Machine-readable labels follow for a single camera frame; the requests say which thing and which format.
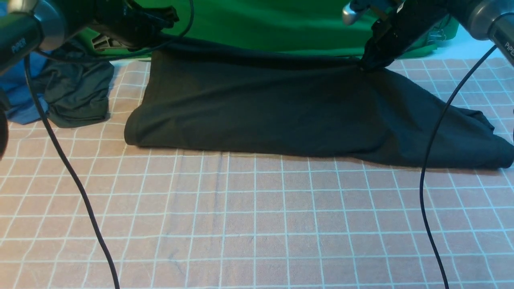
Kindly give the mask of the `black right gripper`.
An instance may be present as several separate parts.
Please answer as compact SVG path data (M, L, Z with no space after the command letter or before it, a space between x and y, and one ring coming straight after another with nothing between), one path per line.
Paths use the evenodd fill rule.
M373 36L365 44L359 61L362 71L389 66L396 51L406 51L447 14L446 0L407 0L372 26Z

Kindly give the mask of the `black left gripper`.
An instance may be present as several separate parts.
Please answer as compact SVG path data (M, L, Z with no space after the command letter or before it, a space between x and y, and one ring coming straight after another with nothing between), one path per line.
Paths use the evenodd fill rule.
M126 0L66 0L64 2L66 38L84 28L99 33L92 38L94 51L129 49L139 51L150 46L160 30L179 22L174 6L149 8L149 15L139 5Z

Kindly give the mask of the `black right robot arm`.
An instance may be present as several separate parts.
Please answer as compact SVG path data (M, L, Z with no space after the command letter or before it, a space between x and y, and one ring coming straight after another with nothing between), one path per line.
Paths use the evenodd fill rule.
M373 25L359 62L364 71L389 66L445 16L480 41L490 40L513 62L512 0L408 0Z

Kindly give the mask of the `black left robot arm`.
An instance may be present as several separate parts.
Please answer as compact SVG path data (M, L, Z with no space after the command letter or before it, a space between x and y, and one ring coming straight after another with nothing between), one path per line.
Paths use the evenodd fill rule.
M44 115L59 128L106 121L114 66L92 57L77 38L89 28L93 45L120 44L130 52L165 41L162 29L179 17L172 6L144 8L134 0L2 0L1 2L1 154L8 142L8 120L39 120L23 84L23 63L32 55L34 92Z

